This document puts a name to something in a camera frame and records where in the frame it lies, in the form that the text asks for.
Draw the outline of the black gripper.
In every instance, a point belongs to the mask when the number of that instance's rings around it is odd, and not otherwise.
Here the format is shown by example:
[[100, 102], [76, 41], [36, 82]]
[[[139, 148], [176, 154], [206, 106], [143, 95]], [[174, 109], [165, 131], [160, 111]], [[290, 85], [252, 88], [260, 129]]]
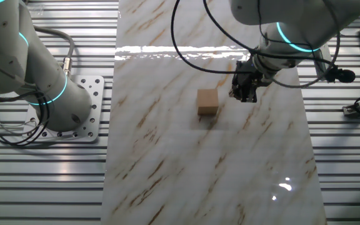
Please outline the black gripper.
[[266, 79], [264, 74], [256, 69], [252, 59], [237, 61], [229, 97], [242, 100], [243, 103], [256, 103], [255, 91], [261, 87], [268, 87], [271, 83], [271, 80]]

